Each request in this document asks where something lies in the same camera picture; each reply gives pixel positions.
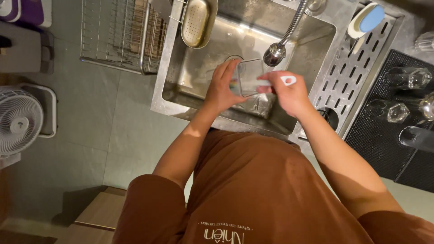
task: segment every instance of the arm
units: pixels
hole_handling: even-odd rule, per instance
[[[239,59],[233,59],[217,66],[202,108],[163,154],[153,175],[167,178],[184,189],[215,118],[232,105],[246,100],[229,90],[229,82],[239,62]]]
[[[287,87],[279,77],[288,75],[296,76],[297,82]],[[302,76],[278,71],[260,78],[273,84],[281,107],[300,121],[325,177],[356,218],[379,210],[404,212],[368,162],[340,139],[315,110]],[[258,91],[270,92],[271,89],[260,87]]]

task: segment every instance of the wire dish rack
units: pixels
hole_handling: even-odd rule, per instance
[[[166,26],[148,0],[82,0],[80,59],[142,75],[156,74]]]

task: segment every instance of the floor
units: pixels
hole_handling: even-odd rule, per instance
[[[59,129],[8,168],[14,218],[68,225],[101,185],[126,188],[151,173],[187,124],[149,110],[155,77],[79,60],[81,11],[79,0],[53,0],[54,74],[25,74],[56,92]],[[434,222],[434,194],[384,182],[407,212]]]

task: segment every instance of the flexible faucet hose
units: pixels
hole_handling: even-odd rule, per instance
[[[291,38],[292,34],[297,28],[297,25],[299,24],[301,17],[304,14],[304,10],[307,7],[308,1],[309,0],[300,0],[300,4],[299,7],[297,8],[296,14],[294,15],[293,20],[291,21],[291,24],[289,25],[288,30],[286,31],[282,40],[279,42],[278,44],[279,46],[285,46],[286,43],[288,43],[289,39]]]

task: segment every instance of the blue sponge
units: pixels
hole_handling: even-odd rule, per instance
[[[359,29],[362,32],[373,30],[384,19],[384,9],[376,5],[361,21]]]

